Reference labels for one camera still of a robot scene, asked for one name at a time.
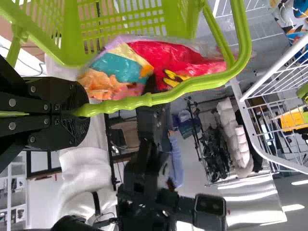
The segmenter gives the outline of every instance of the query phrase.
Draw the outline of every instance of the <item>white cloth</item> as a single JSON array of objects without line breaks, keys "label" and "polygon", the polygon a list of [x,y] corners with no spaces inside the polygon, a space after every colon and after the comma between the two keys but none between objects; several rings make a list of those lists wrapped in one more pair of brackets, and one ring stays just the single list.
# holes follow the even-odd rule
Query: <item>white cloth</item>
[{"label": "white cloth", "polygon": [[227,146],[239,177],[247,177],[254,166],[249,152],[248,142],[243,126],[239,126],[229,98],[217,105],[220,122],[227,138]]},{"label": "white cloth", "polygon": [[106,151],[92,147],[76,148],[62,154],[60,163],[64,183],[59,190],[57,219],[69,214],[89,219],[95,212],[91,192],[97,192],[103,213],[116,204]]}]

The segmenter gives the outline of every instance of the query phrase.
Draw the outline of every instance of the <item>ceiling light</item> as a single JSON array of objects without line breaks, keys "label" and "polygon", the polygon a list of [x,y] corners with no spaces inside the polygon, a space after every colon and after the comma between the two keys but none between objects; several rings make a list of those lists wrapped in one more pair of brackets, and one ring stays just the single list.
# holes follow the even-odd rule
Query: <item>ceiling light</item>
[{"label": "ceiling light", "polygon": [[284,223],[284,222],[287,222],[287,219],[285,219],[285,220],[280,220],[280,221],[274,221],[274,222],[268,222],[268,223],[264,223],[264,224],[260,224],[260,226],[273,225],[273,224],[279,224],[279,223]]},{"label": "ceiling light", "polygon": [[246,185],[256,185],[256,184],[262,184],[267,181],[273,180],[273,177],[271,175],[259,180],[259,179],[240,179],[240,182],[236,184],[226,185],[226,186],[219,186],[218,190],[222,189],[235,189],[240,188]]},{"label": "ceiling light", "polygon": [[308,184],[308,180],[295,181],[295,182],[292,182],[291,184],[292,184],[292,185]]},{"label": "ceiling light", "polygon": [[299,210],[303,208],[305,208],[305,206],[299,205],[299,204],[282,206],[283,212],[289,212],[289,211]]},{"label": "ceiling light", "polygon": [[261,199],[267,196],[277,194],[277,190],[272,190],[269,192],[256,193],[253,195],[245,195],[245,196],[224,196],[225,200],[228,201],[253,201],[257,199]]}]

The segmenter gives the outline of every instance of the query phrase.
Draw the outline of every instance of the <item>red plastic bag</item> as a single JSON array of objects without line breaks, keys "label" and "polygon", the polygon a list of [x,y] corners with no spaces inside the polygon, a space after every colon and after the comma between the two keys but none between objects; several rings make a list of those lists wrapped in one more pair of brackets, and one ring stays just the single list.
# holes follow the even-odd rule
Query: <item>red plastic bag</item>
[{"label": "red plastic bag", "polygon": [[154,67],[159,90],[172,88],[164,82],[164,78],[168,77],[165,70],[186,76],[187,79],[187,77],[208,75],[227,69],[227,64],[222,55],[208,59],[181,44],[161,41],[136,41],[129,42],[128,45]]}]

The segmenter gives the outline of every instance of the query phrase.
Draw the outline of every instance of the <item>white wall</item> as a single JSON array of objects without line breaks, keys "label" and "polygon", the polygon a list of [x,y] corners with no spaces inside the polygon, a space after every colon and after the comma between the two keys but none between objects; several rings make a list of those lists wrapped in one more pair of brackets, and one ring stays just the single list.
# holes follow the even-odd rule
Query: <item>white wall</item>
[{"label": "white wall", "polygon": [[51,228],[57,208],[57,195],[63,183],[62,174],[44,180],[28,180],[29,228]]}]

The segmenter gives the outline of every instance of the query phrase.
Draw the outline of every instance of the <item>screw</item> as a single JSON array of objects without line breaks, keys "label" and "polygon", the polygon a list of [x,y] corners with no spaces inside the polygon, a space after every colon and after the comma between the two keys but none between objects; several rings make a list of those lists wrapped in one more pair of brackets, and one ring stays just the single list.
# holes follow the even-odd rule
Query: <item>screw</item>
[{"label": "screw", "polygon": [[9,105],[10,105],[11,107],[15,107],[15,105],[16,105],[16,100],[15,100],[15,99],[10,99],[10,100],[9,100]]},{"label": "screw", "polygon": [[16,124],[14,122],[11,122],[9,124],[9,129],[12,130],[12,131],[15,130],[16,129]]},{"label": "screw", "polygon": [[37,90],[34,86],[32,86],[30,89],[32,93],[34,93]]},{"label": "screw", "polygon": [[34,137],[34,136],[31,136],[30,142],[31,142],[31,143],[34,143],[34,142],[35,142],[35,137]]}]

